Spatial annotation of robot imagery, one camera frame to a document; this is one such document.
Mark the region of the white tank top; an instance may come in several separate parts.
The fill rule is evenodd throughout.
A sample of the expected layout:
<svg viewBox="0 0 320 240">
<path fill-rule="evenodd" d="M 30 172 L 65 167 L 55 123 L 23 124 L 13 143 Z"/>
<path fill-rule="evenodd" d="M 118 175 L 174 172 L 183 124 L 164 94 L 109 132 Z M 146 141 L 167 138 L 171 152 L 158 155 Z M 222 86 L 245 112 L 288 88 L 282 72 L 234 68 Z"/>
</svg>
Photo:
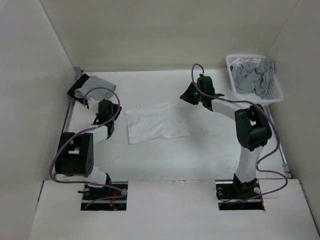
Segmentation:
<svg viewBox="0 0 320 240">
<path fill-rule="evenodd" d="M 184 110 L 185 105 L 179 102 L 158 103 L 127 110 L 124 116 L 129 144 L 188 137 L 190 131 Z"/>
</svg>

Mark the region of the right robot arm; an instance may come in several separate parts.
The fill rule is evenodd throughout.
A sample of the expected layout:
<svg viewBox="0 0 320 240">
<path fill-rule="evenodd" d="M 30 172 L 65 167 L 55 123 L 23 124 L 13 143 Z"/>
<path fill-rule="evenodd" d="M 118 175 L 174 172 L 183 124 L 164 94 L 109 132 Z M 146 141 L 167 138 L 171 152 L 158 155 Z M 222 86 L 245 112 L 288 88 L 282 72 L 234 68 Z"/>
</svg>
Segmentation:
<svg viewBox="0 0 320 240">
<path fill-rule="evenodd" d="M 272 131 L 266 117 L 254 106 L 231 103 L 223 96 L 215 93 L 212 79 L 201 74 L 179 98 L 191 105 L 202 103 L 209 111 L 234 120 L 241 146 L 239 164 L 231 183 L 216 184 L 216 196 L 219 200 L 244 200 L 261 192 L 256 164 Z"/>
</svg>

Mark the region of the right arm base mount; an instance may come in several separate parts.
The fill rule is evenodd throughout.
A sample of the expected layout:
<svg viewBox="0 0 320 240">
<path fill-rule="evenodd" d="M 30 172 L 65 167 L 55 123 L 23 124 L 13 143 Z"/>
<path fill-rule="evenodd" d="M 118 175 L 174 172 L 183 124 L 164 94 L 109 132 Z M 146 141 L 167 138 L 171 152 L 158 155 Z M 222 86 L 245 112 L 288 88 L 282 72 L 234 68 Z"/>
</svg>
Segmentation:
<svg viewBox="0 0 320 240">
<path fill-rule="evenodd" d="M 236 183 L 235 181 L 220 181 L 215 184 L 218 209 L 220 211 L 264 211 L 264 201 L 261 196 L 261 188 L 258 180 L 253 183 Z"/>
</svg>

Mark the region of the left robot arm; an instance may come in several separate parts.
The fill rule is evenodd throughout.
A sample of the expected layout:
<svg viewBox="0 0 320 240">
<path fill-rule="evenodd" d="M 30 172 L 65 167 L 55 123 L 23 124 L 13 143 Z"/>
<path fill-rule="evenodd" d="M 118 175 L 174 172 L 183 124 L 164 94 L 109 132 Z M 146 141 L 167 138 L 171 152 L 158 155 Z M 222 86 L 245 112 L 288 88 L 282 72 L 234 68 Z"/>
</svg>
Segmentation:
<svg viewBox="0 0 320 240">
<path fill-rule="evenodd" d="M 80 134 L 63 132 L 58 145 L 58 156 L 54 161 L 54 172 L 69 178 L 71 182 L 84 182 L 95 188 L 100 199 L 108 199 L 112 195 L 111 177 L 95 166 L 94 147 L 97 143 L 109 139 L 115 130 L 122 107 L 110 100 L 102 100 L 97 104 L 97 113 L 89 130 Z"/>
</svg>

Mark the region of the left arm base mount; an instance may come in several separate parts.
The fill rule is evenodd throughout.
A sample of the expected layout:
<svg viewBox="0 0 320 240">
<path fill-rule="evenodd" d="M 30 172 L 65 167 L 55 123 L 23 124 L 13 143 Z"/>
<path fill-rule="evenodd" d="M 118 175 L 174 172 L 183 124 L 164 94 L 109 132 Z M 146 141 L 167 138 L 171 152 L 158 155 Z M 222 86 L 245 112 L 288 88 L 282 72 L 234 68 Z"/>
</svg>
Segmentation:
<svg viewBox="0 0 320 240">
<path fill-rule="evenodd" d="M 113 182 L 116 188 L 93 187 L 85 185 L 78 190 L 81 195 L 81 211 L 126 211 L 128 199 L 128 182 Z"/>
</svg>

